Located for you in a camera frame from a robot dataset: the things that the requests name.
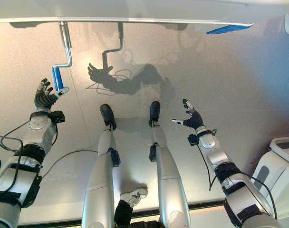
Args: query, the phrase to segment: black robotic glove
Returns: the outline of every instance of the black robotic glove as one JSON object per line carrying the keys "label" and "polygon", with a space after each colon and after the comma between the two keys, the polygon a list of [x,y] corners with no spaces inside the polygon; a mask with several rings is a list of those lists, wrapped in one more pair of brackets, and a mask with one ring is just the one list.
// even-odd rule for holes
{"label": "black robotic glove", "polygon": [[187,127],[194,128],[195,130],[201,126],[204,126],[201,115],[195,110],[193,104],[188,100],[183,99],[184,107],[187,109],[186,113],[191,116],[187,120],[173,119],[172,122],[176,124],[181,124]]}
{"label": "black robotic glove", "polygon": [[53,88],[50,87],[47,89],[49,85],[50,82],[48,82],[46,78],[40,82],[35,95],[36,111],[44,111],[44,109],[50,110],[51,106],[56,102],[56,100],[69,91],[68,87],[64,87],[59,89],[59,91],[55,92],[54,94],[50,94]]}

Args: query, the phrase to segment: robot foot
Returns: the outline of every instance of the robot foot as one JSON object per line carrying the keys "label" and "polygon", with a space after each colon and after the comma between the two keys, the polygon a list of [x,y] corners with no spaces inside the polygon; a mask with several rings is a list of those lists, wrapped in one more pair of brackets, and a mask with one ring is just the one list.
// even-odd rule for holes
{"label": "robot foot", "polygon": [[152,127],[152,122],[158,122],[160,112],[160,103],[158,101],[153,101],[150,107],[150,127]]}
{"label": "robot foot", "polygon": [[112,125],[113,130],[115,130],[116,122],[114,119],[112,108],[108,104],[103,104],[100,106],[100,112],[101,112],[102,118],[105,121],[106,126]]}

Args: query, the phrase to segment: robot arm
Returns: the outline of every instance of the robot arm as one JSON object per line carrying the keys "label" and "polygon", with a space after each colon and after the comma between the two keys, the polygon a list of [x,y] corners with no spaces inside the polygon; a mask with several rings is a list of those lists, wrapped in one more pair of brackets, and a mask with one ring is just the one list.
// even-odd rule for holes
{"label": "robot arm", "polygon": [[282,227],[272,217],[272,209],[267,200],[220,147],[219,140],[204,125],[202,117],[194,106],[185,99],[183,103],[188,109],[186,113],[191,115],[191,118],[173,119],[172,122],[195,129],[195,135],[190,135],[188,140],[191,145],[199,145],[207,163],[222,185],[222,190],[226,195],[224,207],[232,224],[240,228]]}
{"label": "robot arm", "polygon": [[50,95],[49,85],[47,79],[40,82],[35,95],[36,112],[30,116],[22,146],[8,159],[0,174],[0,228],[17,227],[21,208],[33,204],[42,180],[41,165],[52,147],[57,123],[65,121],[61,111],[50,109],[68,88]]}

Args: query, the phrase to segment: silver robot leg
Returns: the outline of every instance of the silver robot leg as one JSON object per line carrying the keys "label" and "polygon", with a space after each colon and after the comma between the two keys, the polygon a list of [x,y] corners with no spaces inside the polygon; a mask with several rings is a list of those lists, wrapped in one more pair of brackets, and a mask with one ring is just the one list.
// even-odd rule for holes
{"label": "silver robot leg", "polygon": [[83,206],[82,228],[113,228],[114,190],[113,161],[110,149],[114,149],[113,130],[107,126],[98,145],[98,157],[87,185]]}
{"label": "silver robot leg", "polygon": [[166,228],[189,228],[190,214],[182,179],[158,122],[154,122],[152,144],[156,149],[161,222]]}

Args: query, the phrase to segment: blue handle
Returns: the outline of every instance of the blue handle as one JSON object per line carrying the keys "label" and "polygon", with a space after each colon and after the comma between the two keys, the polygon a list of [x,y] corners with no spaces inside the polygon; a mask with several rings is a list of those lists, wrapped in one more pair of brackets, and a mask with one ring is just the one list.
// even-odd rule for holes
{"label": "blue handle", "polygon": [[53,82],[54,82],[55,90],[58,91],[59,89],[63,88],[60,70],[58,67],[52,67],[51,72],[53,74]]}

